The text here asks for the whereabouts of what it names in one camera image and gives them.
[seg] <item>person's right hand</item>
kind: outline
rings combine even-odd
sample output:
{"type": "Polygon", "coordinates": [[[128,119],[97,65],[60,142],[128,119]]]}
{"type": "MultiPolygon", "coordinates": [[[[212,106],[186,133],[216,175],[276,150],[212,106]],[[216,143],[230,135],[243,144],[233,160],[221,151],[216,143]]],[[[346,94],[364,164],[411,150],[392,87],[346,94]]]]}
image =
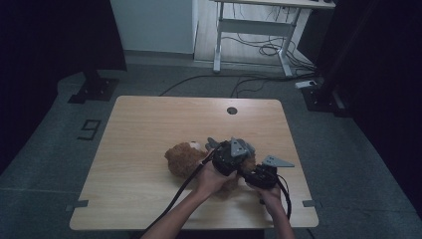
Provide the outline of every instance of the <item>person's right hand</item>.
{"type": "Polygon", "coordinates": [[[277,212],[280,211],[285,213],[281,198],[282,193],[279,185],[276,185],[271,189],[262,189],[250,184],[248,184],[248,186],[255,189],[259,193],[260,198],[264,200],[267,211],[271,216],[275,216],[277,212]]]}

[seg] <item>desk leg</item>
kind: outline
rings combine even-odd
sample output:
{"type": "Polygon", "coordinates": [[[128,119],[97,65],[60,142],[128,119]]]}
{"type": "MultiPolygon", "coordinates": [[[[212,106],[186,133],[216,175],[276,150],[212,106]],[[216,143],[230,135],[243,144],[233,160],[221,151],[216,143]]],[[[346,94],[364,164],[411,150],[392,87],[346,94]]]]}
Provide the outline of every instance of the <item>desk leg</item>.
{"type": "Polygon", "coordinates": [[[221,3],[220,7],[220,16],[218,18],[218,28],[217,28],[217,45],[215,46],[214,53],[214,73],[220,73],[221,65],[221,23],[223,21],[223,12],[224,12],[224,3],[221,3]]]}
{"type": "Polygon", "coordinates": [[[295,18],[291,23],[287,39],[285,43],[283,44],[282,51],[279,52],[279,58],[280,58],[280,61],[282,62],[282,67],[283,67],[283,70],[285,71],[286,77],[291,77],[293,75],[291,68],[289,66],[290,61],[289,61],[289,58],[287,57],[287,51],[289,50],[289,45],[292,42],[292,37],[293,37],[293,34],[295,33],[298,19],[299,19],[299,16],[301,15],[301,10],[302,10],[301,8],[298,8],[298,10],[296,11],[295,18]]]}

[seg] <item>white metal table frame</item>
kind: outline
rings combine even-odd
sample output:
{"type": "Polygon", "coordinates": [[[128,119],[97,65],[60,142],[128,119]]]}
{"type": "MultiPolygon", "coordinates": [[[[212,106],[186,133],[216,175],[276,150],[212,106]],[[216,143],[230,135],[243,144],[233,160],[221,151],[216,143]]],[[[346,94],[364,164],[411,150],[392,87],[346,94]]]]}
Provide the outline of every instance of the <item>white metal table frame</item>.
{"type": "Polygon", "coordinates": [[[214,73],[219,73],[221,71],[221,35],[223,32],[226,33],[242,33],[242,34],[254,34],[254,35],[266,35],[266,36],[277,36],[285,37],[284,44],[281,51],[279,51],[278,56],[282,63],[283,70],[287,77],[291,77],[292,70],[289,66],[289,59],[287,57],[287,51],[289,49],[290,43],[292,42],[293,34],[298,23],[299,16],[301,14],[302,8],[334,8],[334,4],[324,3],[322,0],[319,2],[314,2],[308,0],[308,3],[304,0],[295,1],[227,1],[227,0],[214,0],[215,2],[220,2],[220,13],[218,18],[218,28],[217,28],[217,45],[215,47],[214,54],[214,73]],[[239,20],[239,19],[225,19],[223,17],[224,13],[224,3],[246,3],[246,4],[255,4],[255,5],[273,5],[273,6],[288,6],[295,7],[298,10],[295,13],[294,19],[290,23],[277,23],[277,22],[264,22],[264,21],[251,21],[251,20],[239,20]]]}

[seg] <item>brown fur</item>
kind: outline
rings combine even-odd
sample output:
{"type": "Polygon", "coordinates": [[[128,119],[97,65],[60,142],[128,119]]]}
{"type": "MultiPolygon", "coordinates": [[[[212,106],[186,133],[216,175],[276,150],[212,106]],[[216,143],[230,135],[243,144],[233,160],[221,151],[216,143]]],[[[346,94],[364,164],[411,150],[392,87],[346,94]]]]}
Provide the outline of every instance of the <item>brown fur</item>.
{"type": "MultiPolygon", "coordinates": [[[[175,176],[186,179],[198,166],[199,161],[204,159],[206,155],[206,151],[191,147],[188,142],[181,142],[170,148],[164,156],[168,160],[168,169],[170,172],[175,176]]],[[[241,168],[243,171],[252,171],[255,168],[255,165],[254,154],[242,163],[241,168]]],[[[236,178],[224,183],[219,192],[219,196],[227,197],[231,191],[235,190],[238,186],[239,178],[240,176],[238,175],[236,178]]]]}

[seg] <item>black curtain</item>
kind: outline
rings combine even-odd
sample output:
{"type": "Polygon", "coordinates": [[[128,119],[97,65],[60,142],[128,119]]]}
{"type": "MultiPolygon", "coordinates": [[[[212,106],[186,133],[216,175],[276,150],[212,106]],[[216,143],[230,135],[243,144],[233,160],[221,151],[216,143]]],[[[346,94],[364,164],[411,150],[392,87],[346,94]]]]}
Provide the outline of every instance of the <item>black curtain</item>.
{"type": "Polygon", "coordinates": [[[0,0],[0,173],[50,109],[60,79],[126,70],[107,0],[0,0]]]}
{"type": "Polygon", "coordinates": [[[421,43],[421,1],[342,0],[317,61],[420,216],[421,43]]]}

